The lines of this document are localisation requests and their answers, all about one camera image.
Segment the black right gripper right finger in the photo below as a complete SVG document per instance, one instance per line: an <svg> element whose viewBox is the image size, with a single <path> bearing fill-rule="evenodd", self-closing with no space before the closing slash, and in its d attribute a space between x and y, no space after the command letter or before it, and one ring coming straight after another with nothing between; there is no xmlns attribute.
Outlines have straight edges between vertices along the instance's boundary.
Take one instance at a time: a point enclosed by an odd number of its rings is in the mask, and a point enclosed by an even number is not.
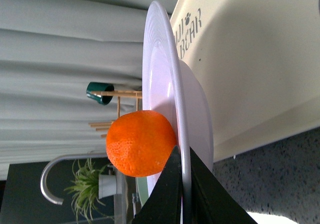
<svg viewBox="0 0 320 224"><path fill-rule="evenodd" d="M193 224L255 224L190 149Z"/></svg>

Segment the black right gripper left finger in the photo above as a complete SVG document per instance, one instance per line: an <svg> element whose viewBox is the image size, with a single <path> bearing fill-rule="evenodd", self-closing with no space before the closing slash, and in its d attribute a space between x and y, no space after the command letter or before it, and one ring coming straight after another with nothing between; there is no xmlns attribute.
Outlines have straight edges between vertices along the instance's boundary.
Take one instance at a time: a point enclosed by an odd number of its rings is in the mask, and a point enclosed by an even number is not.
<svg viewBox="0 0 320 224"><path fill-rule="evenodd" d="M151 195L133 224L179 224L182 204L182 164L175 146L161 172Z"/></svg>

